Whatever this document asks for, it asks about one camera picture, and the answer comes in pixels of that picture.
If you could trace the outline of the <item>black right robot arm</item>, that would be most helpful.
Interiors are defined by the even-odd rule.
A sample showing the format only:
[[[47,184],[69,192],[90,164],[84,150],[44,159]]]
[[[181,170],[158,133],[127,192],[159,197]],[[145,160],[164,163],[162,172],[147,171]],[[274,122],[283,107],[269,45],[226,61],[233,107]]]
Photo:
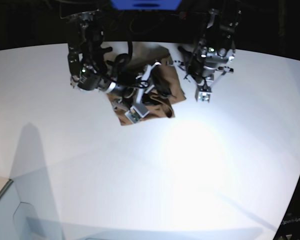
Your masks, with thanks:
[[[127,38],[127,52],[114,60],[106,60],[111,46],[102,47],[105,31],[98,22],[96,11],[74,13],[66,17],[72,28],[68,34],[68,66],[70,85],[82,91],[99,90],[110,98],[114,111],[122,113],[132,124],[150,114],[150,106],[160,106],[172,96],[166,81],[156,76],[161,62],[145,64],[133,72],[128,65],[133,57],[133,42]]]

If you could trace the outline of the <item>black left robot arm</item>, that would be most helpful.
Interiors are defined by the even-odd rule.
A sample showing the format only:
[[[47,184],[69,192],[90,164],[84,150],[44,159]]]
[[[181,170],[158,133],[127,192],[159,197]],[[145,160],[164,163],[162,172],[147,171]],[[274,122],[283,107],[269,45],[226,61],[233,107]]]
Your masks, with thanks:
[[[209,20],[200,31],[193,50],[177,49],[182,61],[176,66],[195,82],[195,100],[210,102],[214,86],[227,74],[234,73],[229,64],[236,56],[235,31],[241,18],[240,7],[234,3],[222,9],[208,10]]]

